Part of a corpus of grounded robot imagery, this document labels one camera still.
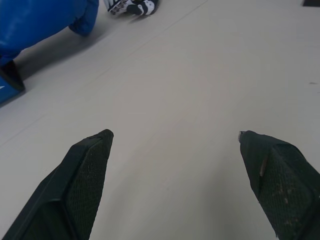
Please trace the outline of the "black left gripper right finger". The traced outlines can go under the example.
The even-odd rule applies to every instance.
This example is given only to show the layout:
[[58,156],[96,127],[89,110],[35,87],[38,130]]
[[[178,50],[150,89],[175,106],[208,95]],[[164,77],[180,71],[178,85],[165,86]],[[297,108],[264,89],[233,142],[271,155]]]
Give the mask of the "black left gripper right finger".
[[320,238],[320,174],[294,145],[247,130],[238,136],[250,187],[280,240]]

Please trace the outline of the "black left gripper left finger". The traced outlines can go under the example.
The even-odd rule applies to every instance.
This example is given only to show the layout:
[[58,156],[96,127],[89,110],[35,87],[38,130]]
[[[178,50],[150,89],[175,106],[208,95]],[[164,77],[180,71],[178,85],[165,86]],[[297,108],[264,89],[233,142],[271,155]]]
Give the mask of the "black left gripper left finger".
[[3,239],[88,240],[101,202],[114,134],[105,129],[71,146],[37,186]]

